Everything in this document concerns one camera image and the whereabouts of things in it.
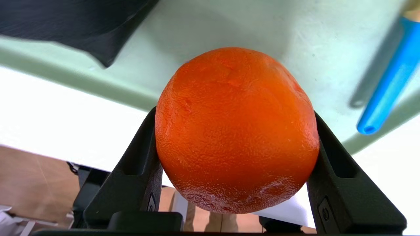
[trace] table surface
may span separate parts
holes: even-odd
[[[407,135],[415,139],[418,121],[392,131],[420,111],[419,73],[378,134],[362,136],[355,128],[398,42],[396,21],[403,4],[162,0],[106,70],[69,47],[0,37],[0,65],[35,75],[1,69],[0,99],[7,102],[0,103],[0,144],[112,170],[182,63],[218,47],[247,47],[271,55],[291,71],[351,154],[367,147],[354,156],[356,161],[409,219],[405,233],[419,233],[410,222],[418,221],[420,209],[405,200],[416,196],[410,186],[410,180],[418,179],[412,170],[416,144]],[[407,126],[405,133],[392,135]],[[391,141],[375,146],[386,139]],[[171,185],[167,178],[163,184]],[[305,189],[279,206],[302,214],[287,216],[291,208],[265,213],[313,226]]]
[[[162,0],[104,69],[91,56],[51,42],[0,37],[0,65],[149,111],[181,64],[228,46],[283,63],[314,109],[351,153],[420,110],[420,74],[397,117],[366,138],[355,128],[399,41],[401,0]]]

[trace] blue tube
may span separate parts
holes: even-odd
[[[378,131],[420,60],[420,23],[402,18],[403,38],[357,124],[361,134]]]

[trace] wooden floor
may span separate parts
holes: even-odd
[[[160,211],[168,211],[174,191],[162,189]],[[0,147],[0,205],[12,206],[12,213],[57,222],[59,227],[67,228],[71,219],[66,215],[78,192],[78,178],[64,161]],[[204,231],[209,215],[196,207],[194,231]],[[237,215],[236,222],[239,232],[263,231],[256,215]]]

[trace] black fabric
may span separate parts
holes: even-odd
[[[0,34],[56,41],[110,66],[158,0],[0,0]]]

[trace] dimple texture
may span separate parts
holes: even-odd
[[[319,152],[305,92],[273,58],[243,48],[216,49],[181,66],[159,98],[155,135],[175,188],[220,213],[289,199]]]

